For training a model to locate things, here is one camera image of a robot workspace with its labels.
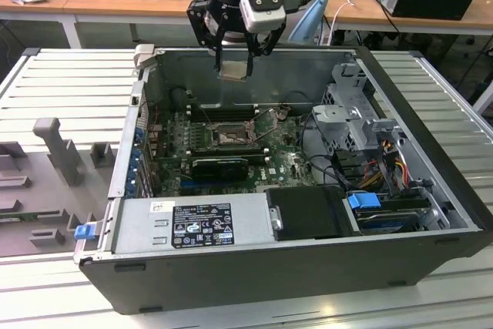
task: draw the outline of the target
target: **warning label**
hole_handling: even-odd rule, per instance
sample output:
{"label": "warning label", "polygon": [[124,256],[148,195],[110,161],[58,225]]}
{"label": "warning label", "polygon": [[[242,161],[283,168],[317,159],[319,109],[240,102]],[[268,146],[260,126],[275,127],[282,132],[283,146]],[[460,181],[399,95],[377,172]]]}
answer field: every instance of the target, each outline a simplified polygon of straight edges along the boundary
{"label": "warning label", "polygon": [[175,248],[234,244],[231,204],[173,207],[171,244]]}

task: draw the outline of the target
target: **table leg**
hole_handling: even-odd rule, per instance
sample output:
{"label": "table leg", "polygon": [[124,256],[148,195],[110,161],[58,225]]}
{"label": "table leg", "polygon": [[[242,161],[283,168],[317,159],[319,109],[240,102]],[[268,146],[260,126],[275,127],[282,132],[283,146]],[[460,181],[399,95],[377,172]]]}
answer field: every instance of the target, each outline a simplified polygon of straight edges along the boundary
{"label": "table leg", "polygon": [[129,23],[130,35],[132,36],[133,42],[139,42],[139,33],[137,32],[137,25],[135,23]]}
{"label": "table leg", "polygon": [[73,15],[64,15],[59,22],[62,23],[70,48],[81,49],[82,45],[79,40],[79,35],[77,34],[77,28],[75,27],[75,24],[77,23],[75,17]]}

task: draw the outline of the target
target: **motherboard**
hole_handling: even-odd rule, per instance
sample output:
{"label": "motherboard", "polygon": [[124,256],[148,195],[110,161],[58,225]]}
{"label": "motherboard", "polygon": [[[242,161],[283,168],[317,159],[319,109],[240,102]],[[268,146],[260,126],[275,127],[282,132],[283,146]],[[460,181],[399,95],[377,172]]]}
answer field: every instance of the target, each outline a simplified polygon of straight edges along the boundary
{"label": "motherboard", "polygon": [[175,112],[161,123],[155,151],[160,196],[260,193],[271,187],[314,185],[299,147],[300,117],[263,109],[245,120],[203,119]]}

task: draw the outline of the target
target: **white cable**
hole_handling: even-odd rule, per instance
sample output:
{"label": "white cable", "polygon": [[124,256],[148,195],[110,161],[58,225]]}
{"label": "white cable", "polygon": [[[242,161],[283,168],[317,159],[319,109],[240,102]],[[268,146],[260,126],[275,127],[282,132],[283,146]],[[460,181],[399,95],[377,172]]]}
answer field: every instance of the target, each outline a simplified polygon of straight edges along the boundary
{"label": "white cable", "polygon": [[336,23],[336,18],[337,18],[337,15],[339,14],[340,10],[342,8],[344,8],[346,5],[352,5],[353,7],[356,6],[351,0],[347,0],[346,3],[342,4],[338,10],[336,10],[336,13],[334,15],[334,18],[332,18],[332,24],[330,26],[330,30],[329,30],[329,41],[327,42],[327,45],[330,46],[330,44],[332,43],[332,36],[334,35],[334,25]]}
{"label": "white cable", "polygon": [[347,0],[346,3],[342,4],[338,10],[336,10],[336,13],[334,15],[334,18],[332,18],[332,24],[330,25],[330,31],[329,31],[329,41],[327,42],[327,45],[330,46],[332,43],[332,36],[334,36],[334,25],[336,23],[337,15],[339,14],[340,10],[344,8],[346,5],[352,5],[353,7],[355,4],[351,0]]}

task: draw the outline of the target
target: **yellow wire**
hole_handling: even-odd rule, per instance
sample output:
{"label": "yellow wire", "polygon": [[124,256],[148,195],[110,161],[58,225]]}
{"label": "yellow wire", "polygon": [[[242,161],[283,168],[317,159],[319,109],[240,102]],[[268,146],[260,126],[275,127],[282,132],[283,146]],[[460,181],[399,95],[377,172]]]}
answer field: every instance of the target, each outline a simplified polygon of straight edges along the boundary
{"label": "yellow wire", "polygon": [[399,166],[399,168],[401,169],[401,172],[402,172],[402,184],[404,186],[406,186],[406,183],[404,182],[404,165],[402,163],[400,163],[399,161],[395,161],[395,164]]}
{"label": "yellow wire", "polygon": [[375,181],[379,180],[382,176],[382,173],[377,173],[376,175],[373,175],[370,179],[366,180],[364,183],[360,185],[360,188],[365,188],[366,186],[371,185]]}

